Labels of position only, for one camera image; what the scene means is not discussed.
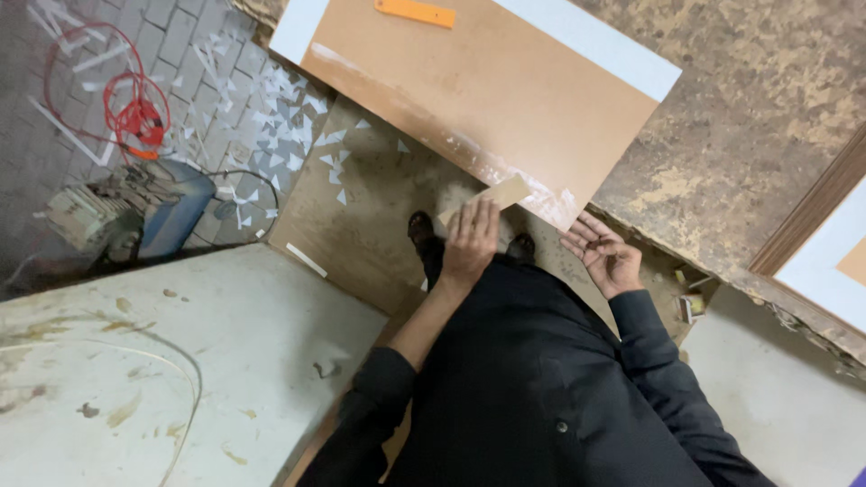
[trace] red wire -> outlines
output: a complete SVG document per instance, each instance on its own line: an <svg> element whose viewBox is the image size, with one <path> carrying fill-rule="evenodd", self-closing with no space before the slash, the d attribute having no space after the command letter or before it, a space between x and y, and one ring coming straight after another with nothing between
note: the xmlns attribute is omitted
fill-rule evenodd
<svg viewBox="0 0 866 487"><path fill-rule="evenodd" d="M99 29L99 28L109 28L114 30L127 45L130 46L130 50L132 51L132 56L135 59L135 64L138 65L138 72L125 70L123 73L113 76L107 83L106 87L102 92L102 103L105 109L105 122L106 127L109 130L114 132L116 140L107 139L102 137L101 135L97 135L95 133L90 133L84 129L71 127L66 121L61 117L60 112L57 111L54 104L51 102L51 71L54 67L55 58L57 57L57 50L60 48L61 42L66 41L69 38L77 37L83 30L85 29ZM123 107L117 114L115 114L111 109L111 101L114 96L114 90L117 87L117 84L123 80L130 80L132 83L132 100ZM165 123L163 123L162 119L159 117L159 111L156 106L147 99L146 97L146 89L147 87L152 87L159 94L159 97L162 99L162 106L165 108ZM94 23L86 23L81 27L76 27L74 29L70 29L64 32L61 36L59 36L52 44L48 47L48 54L45 61L45 73L43 76L43 96L45 97L45 105L48 108L49 112L51 112L56 119L58 119L63 126L68 128L70 131L77 133L81 136L90 137L96 140L101 140L103 142L110 142L117 144L122 148L128 148L124 140L126 139L126 134L130 133L136 136L142 143L148 146L159 146L162 144L162 137L165 131L167 131L171 127L171 114L168 109L168 101L165 98L165 94L159 89L159 86L153 80L148 78L145 75L144 67L141 63L141 57L139 56L138 50L132 44L126 34L120 31L117 27L114 27L110 23L105 22L94 22Z"/></svg>

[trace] gray brick floor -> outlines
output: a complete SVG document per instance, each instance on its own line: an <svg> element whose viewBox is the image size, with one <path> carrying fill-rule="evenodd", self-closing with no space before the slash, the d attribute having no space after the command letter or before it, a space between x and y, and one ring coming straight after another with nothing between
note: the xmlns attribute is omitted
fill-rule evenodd
<svg viewBox="0 0 866 487"><path fill-rule="evenodd" d="M212 212L218 202L214 201L187 246L249 241L255 238L257 231L267 229L273 220L266 218L266 210L286 200L293 175L285 166L270 167L269 161L273 154L285 160L292 155L305 159L307 151L292 140L279 140L276 145L262 140L257 150L232 141L238 134L248 138L261 133L255 113L270 112L260 94L250 96L250 87L255 89L262 73L276 68L267 53L250 41L254 28L252 20L232 10L224 0L62 0L61 3L79 18L99 19L118 26L136 44L150 76L163 78L158 85L168 97L172 125L179 127L174 136L183 133L184 127L195 129L195 135L178 143L183 146L179 153L210 171L235 169L229 165L229 160L233 159L236 164L249 165L253 172L275 178L281 187L274 201L268 186L258 178L240 174L225 180L217 177L218 185L231 184L240 198L248 198L258 191L260 199L240 209L242 219L249 217L251 225L239 230L234 215L225 220L216 219ZM0 281L28 255L38 251L44 239L53 237L44 219L35 218L34 214L38 216L54 194L64 185L103 178L122 163L119 151L115 150L107 167L95 165L27 100L28 94L39 101L43 99L45 54L51 43L48 33L28 13L27 5L24 0L0 0L0 66L3 66L0 69ZM222 53L210 53L215 59L216 80L205 72L194 50L201 49L207 55L203 46L213 34L231 38ZM63 119L72 127L83 127L106 136L101 88L88 91L82 83L104 83L123 69L125 61L118 57L78 74L74 74L72 68L111 47L113 45L91 41L69 56L60 52L50 80L52 101ZM292 83L301 79L292 71L288 71L288 78ZM218 85L224 85L226 80L231 80L235 90L229 93L231 108L222 110ZM312 87L304 88L295 101L280 100L272 115L282 115L288 124L299 130L305 121L308 125L312 122L313 136L318 137L327 114L317 113L312 104L303 104L308 90L312 93ZM269 134L273 136L275 129L269 128ZM81 141L97 156L106 145L87 138Z"/></svg>

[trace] dusty workbench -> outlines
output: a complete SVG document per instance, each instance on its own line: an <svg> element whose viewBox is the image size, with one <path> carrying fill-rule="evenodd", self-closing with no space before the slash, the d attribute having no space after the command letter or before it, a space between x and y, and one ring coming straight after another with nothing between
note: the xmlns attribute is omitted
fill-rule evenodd
<svg viewBox="0 0 866 487"><path fill-rule="evenodd" d="M287 0L233 2L273 28ZM573 2L683 70L591 204L771 304L783 322L860 373L862 336L746 267L866 120L866 7L846 0Z"/></svg>

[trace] person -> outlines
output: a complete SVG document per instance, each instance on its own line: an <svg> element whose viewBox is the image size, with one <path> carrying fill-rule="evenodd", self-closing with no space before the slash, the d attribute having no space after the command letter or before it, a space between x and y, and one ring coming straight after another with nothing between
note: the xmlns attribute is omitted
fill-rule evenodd
<svg viewBox="0 0 866 487"><path fill-rule="evenodd" d="M429 216L412 216L430 293L371 351L299 485L378 484L381 445L410 399L387 485L772 485L679 360L638 278L639 250L586 211L560 232L608 300L618 340L533 265L528 235L495 254L499 217L490 201L464 205L443 243Z"/></svg>

